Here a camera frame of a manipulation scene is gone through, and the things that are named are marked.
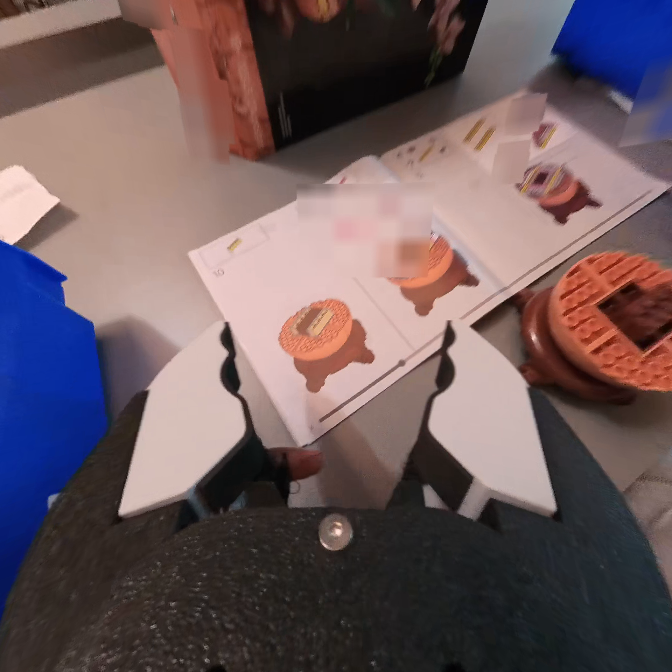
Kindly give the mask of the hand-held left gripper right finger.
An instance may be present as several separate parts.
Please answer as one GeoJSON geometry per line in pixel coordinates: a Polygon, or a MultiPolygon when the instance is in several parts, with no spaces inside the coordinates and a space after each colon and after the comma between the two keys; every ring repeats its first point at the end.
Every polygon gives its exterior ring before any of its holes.
{"type": "Polygon", "coordinates": [[[407,466],[426,508],[477,520],[496,501],[557,512],[530,388],[463,321],[446,325],[433,391],[407,466]]]}

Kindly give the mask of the blue plastic bin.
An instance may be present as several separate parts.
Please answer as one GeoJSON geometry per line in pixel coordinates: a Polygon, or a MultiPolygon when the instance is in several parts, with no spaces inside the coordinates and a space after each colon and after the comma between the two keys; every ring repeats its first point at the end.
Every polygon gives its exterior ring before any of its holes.
{"type": "Polygon", "coordinates": [[[671,2],[575,1],[551,54],[633,98],[647,74],[671,67],[671,2]]]}
{"type": "Polygon", "coordinates": [[[1,243],[1,611],[47,512],[107,431],[92,322],[66,276],[1,243]]]}

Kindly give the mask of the grey desk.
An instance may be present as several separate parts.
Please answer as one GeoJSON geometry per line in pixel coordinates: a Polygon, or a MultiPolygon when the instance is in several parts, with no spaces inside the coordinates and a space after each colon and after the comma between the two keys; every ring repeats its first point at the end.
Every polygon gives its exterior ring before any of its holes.
{"type": "MultiPolygon", "coordinates": [[[[3,24],[1,169],[21,165],[61,199],[21,244],[68,276],[69,305],[95,324],[112,418],[221,317],[188,252],[289,203],[298,184],[526,83],[617,145],[621,110],[545,67],[572,3],[489,1],[460,78],[259,163],[189,154],[172,77],[141,29],[109,21],[17,44],[18,24],[3,24]]],[[[324,472],[299,485],[292,505],[382,508],[437,366],[426,361],[320,439],[324,472]]],[[[670,395],[626,407],[549,396],[621,491],[671,449],[670,395]]]]}

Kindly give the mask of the round orange lego pot build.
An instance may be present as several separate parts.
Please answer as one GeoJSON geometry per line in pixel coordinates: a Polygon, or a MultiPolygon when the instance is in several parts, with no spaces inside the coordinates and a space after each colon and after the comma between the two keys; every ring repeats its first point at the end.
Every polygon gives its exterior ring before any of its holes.
{"type": "Polygon", "coordinates": [[[608,384],[671,391],[671,269],[610,251],[575,264],[552,289],[550,332],[578,369],[608,384]]]}

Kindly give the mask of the dark building set box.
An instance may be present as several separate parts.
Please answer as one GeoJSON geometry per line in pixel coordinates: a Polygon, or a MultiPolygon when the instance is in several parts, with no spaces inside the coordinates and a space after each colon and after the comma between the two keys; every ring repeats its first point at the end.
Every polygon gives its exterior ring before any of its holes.
{"type": "Polygon", "coordinates": [[[119,1],[190,149],[255,161],[464,71],[487,1],[119,1]]]}

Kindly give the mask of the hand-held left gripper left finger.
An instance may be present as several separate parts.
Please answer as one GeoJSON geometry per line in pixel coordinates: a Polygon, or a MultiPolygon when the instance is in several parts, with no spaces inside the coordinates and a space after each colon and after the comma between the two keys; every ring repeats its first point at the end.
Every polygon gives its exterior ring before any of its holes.
{"type": "Polygon", "coordinates": [[[119,504],[130,519],[187,502],[227,510],[264,470],[265,449],[240,395],[228,323],[206,329],[148,387],[119,504]]]}

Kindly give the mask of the open building instruction booklet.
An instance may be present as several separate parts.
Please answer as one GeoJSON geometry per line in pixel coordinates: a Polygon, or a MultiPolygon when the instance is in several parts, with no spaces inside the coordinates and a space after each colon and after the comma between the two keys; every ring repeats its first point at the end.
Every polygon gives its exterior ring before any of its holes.
{"type": "Polygon", "coordinates": [[[326,183],[429,186],[427,272],[336,269],[297,202],[189,253],[292,438],[306,446],[434,354],[448,321],[473,325],[671,190],[547,105],[503,135],[514,97],[462,116],[326,183]]]}

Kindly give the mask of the person's left hand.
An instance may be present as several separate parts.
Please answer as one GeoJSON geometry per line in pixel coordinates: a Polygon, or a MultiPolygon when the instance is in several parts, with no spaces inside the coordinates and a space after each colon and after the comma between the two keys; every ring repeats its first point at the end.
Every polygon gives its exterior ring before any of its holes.
{"type": "Polygon", "coordinates": [[[273,448],[267,453],[276,468],[294,482],[317,475],[324,464],[324,455],[318,449],[273,448]]]}

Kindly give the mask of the white paper bag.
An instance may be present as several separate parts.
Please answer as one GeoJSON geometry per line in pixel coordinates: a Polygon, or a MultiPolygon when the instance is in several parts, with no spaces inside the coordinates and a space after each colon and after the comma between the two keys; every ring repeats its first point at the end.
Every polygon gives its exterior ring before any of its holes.
{"type": "Polygon", "coordinates": [[[1,170],[1,241],[14,245],[61,203],[20,165],[1,170]]]}

